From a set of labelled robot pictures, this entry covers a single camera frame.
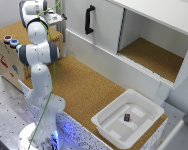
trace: green cable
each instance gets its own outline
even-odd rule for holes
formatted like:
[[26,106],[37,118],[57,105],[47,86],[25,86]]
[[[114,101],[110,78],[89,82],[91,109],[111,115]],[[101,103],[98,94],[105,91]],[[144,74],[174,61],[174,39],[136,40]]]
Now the green cable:
[[[49,30],[46,28],[46,26],[45,26],[42,22],[40,22],[40,23],[43,25],[43,27],[45,28],[45,30],[46,30],[47,33],[49,34],[50,40],[52,41],[52,37],[51,37],[51,34],[50,34]],[[53,64],[54,64],[54,73],[53,73],[53,80],[52,80],[52,89],[53,89],[53,87],[54,87],[55,68],[56,68],[55,62],[54,62]],[[31,142],[30,142],[30,144],[29,144],[28,150],[29,150],[29,148],[30,148],[30,146],[31,146],[31,144],[32,144],[32,142],[33,142],[33,140],[34,140],[34,137],[35,137],[35,135],[36,135],[36,132],[37,132],[37,130],[38,130],[38,127],[39,127],[39,125],[40,125],[40,123],[41,123],[41,120],[42,120],[42,118],[43,118],[43,116],[44,116],[44,113],[45,113],[45,111],[46,111],[46,109],[47,109],[47,106],[48,106],[48,103],[49,103],[49,101],[50,101],[51,95],[52,95],[52,92],[50,92],[50,95],[49,95],[49,98],[48,98],[47,103],[46,103],[46,105],[45,105],[44,111],[43,111],[43,113],[42,113],[42,115],[41,115],[41,118],[40,118],[40,120],[39,120],[39,122],[38,122],[38,125],[36,126],[35,132],[34,132],[34,134],[33,134],[33,137],[32,137],[32,139],[31,139]]]
[[48,11],[54,9],[54,8],[57,7],[57,6],[58,6],[59,10],[61,10],[61,8],[59,7],[59,3],[60,3],[60,2],[61,2],[61,0],[60,0],[54,7],[50,8],[50,9],[48,9],[48,10],[46,10],[46,11],[40,12],[40,13],[38,14],[38,18],[40,17],[41,14],[43,14],[43,13],[45,13],[45,12],[48,12]]

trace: cork shelf surface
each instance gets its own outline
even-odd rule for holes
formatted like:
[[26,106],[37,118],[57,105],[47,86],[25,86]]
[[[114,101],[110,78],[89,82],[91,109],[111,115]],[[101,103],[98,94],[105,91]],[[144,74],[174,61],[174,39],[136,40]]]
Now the cork shelf surface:
[[[49,28],[49,32],[52,36],[52,39],[62,36],[60,32],[54,30],[53,28]],[[32,44],[32,42],[29,40],[26,28],[23,27],[21,21],[0,29],[0,41],[1,42],[4,42],[4,37],[7,35],[11,35],[13,39],[19,40],[20,44],[22,45]]]
[[184,60],[143,38],[138,38],[119,53],[172,82],[175,82]]
[[[52,74],[53,65],[50,65],[49,69]],[[32,88],[30,78],[23,82]],[[56,62],[56,77],[52,93],[66,100],[65,112],[114,150],[117,150],[117,148],[98,133],[96,126],[91,122],[91,118],[123,92],[125,92],[125,89],[72,56],[67,56]],[[130,150],[141,148],[166,119],[167,116],[162,115]]]

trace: brown box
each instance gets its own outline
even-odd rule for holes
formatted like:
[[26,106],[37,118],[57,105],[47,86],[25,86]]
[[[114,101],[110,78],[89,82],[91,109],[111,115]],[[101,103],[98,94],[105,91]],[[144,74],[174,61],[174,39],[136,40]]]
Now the brown box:
[[[49,28],[49,32],[53,42],[60,49],[60,58],[62,58],[63,35],[52,28]],[[4,44],[4,36],[6,35],[11,35],[13,39],[19,40],[22,45],[32,44],[32,42],[29,40],[27,31],[21,21],[0,29],[0,74],[19,90],[22,90],[18,79],[23,81],[28,78],[31,74],[31,69],[20,62],[15,49],[10,48],[10,45]]]

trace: dish tub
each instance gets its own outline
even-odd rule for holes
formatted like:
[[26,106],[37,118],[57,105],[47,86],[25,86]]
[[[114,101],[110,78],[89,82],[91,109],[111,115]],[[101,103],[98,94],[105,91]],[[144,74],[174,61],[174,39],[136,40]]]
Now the dish tub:
[[[91,121],[99,133],[116,147],[129,149],[163,113],[163,108],[128,89],[92,117]],[[125,114],[130,115],[129,122],[124,121]]]

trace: door handle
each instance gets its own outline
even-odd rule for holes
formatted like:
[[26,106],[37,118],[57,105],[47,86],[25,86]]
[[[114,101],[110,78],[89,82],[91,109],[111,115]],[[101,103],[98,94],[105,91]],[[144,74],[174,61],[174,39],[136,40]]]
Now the door handle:
[[85,31],[87,35],[94,31],[90,28],[90,12],[93,10],[95,10],[95,7],[92,5],[90,5],[90,8],[86,10]]

